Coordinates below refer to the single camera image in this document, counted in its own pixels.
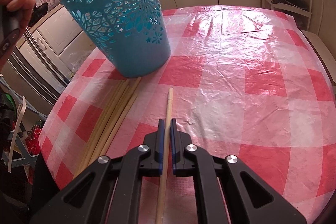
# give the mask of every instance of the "plastic container hanging on cabinet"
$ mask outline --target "plastic container hanging on cabinet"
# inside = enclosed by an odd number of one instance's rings
[[[125,77],[147,75],[170,56],[159,0],[61,0]]]

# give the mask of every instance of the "triangular cutout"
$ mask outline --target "triangular cutout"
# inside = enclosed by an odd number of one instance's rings
[[[81,208],[94,178],[95,174],[90,173],[64,197],[63,201],[78,209]]]
[[[256,182],[247,172],[240,172],[240,176],[254,208],[258,209],[273,201],[272,195],[268,193],[258,182]]]

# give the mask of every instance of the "table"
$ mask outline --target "table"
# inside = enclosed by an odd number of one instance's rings
[[[172,55],[142,78],[107,155],[124,155],[156,131],[172,86],[179,130],[212,155],[237,155],[311,223],[336,188],[336,108],[326,72],[293,17],[230,6],[163,15]],[[39,142],[60,188],[120,79],[95,49],[53,107]],[[144,180],[139,223],[155,218],[157,189],[157,178]],[[196,222],[192,178],[170,171],[165,223]]]

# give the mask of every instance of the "checkered tablecloth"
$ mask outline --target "checkered tablecloth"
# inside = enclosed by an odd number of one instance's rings
[[[107,155],[124,155],[156,131],[172,86],[179,130],[212,155],[237,155],[311,223],[336,188],[336,108],[323,66],[294,19],[229,6],[163,14],[172,55],[142,78]],[[119,79],[95,49],[52,109],[39,142],[60,188],[72,179]],[[157,189],[157,178],[144,179],[141,224],[153,223]],[[164,223],[197,222],[192,178],[170,171],[165,206]]]

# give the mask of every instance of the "bundle of wooden sticks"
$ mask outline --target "bundle of wooden sticks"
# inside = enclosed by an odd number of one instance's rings
[[[140,80],[141,77],[138,77],[131,87],[129,79],[121,80],[111,92],[110,98],[92,131],[74,178],[99,156],[106,154],[120,125],[137,98],[135,89]]]

